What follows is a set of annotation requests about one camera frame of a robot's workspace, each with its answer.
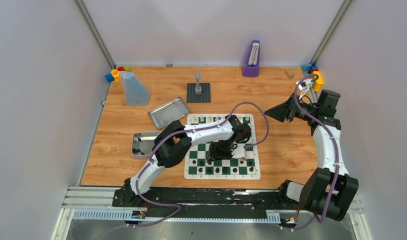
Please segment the wooden table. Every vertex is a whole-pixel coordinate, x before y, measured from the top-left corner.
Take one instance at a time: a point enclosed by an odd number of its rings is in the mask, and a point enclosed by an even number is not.
[[[295,73],[288,79],[285,70]],[[134,133],[157,131],[148,112],[181,97],[186,101],[187,83],[194,73],[201,73],[201,83],[211,83],[210,103],[188,103],[195,114],[227,114],[239,102],[250,101],[267,110],[283,103],[302,77],[299,67],[262,67],[259,77],[243,77],[239,67],[132,67],[138,78],[150,89],[148,106],[126,106],[120,82],[111,83],[106,105],[81,181],[83,186],[122,186],[133,177],[145,160],[131,156]],[[238,114],[253,114],[256,138],[266,133],[261,113],[251,105],[242,105]],[[187,117],[181,119],[187,123]],[[160,187],[205,188],[278,188],[286,179],[305,183],[317,167],[317,152],[310,127],[295,119],[281,123],[269,118],[267,140],[258,145],[261,178],[259,180],[185,179],[184,161],[166,169],[153,183]]]

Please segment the green and white chessboard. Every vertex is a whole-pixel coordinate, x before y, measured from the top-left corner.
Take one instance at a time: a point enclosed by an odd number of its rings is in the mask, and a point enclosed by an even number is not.
[[[252,136],[246,143],[238,143],[237,148],[257,142],[255,135],[254,116],[252,114],[235,114],[241,123],[248,123]],[[227,114],[189,114],[188,125],[213,123],[224,119]],[[184,161],[184,177],[186,179],[229,179],[258,180],[261,178],[260,161],[257,146],[246,149],[246,161],[218,160],[208,164],[206,159],[212,142],[198,144],[190,148]]]

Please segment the metal tray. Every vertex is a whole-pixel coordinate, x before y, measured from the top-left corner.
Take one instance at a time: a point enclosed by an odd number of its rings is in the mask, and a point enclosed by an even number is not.
[[[149,112],[149,117],[157,129],[169,125],[172,121],[179,120],[190,114],[190,109],[181,97],[161,105]]]
[[[160,131],[135,133],[131,144],[131,155],[138,160],[147,160],[155,145],[154,140],[160,133]]]

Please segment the white wall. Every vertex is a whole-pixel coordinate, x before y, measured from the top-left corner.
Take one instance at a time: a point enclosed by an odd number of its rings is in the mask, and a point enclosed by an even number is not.
[[[354,1],[318,66],[374,239],[407,239],[407,0]]]
[[[343,0],[84,0],[118,65],[307,64]]]
[[[72,0],[0,0],[0,239],[51,237],[109,71]]]

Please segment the light blue plastic container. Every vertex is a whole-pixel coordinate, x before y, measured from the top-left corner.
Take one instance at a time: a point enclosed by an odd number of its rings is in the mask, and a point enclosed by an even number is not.
[[[122,89],[127,106],[147,106],[151,98],[149,89],[129,71],[120,71]]]

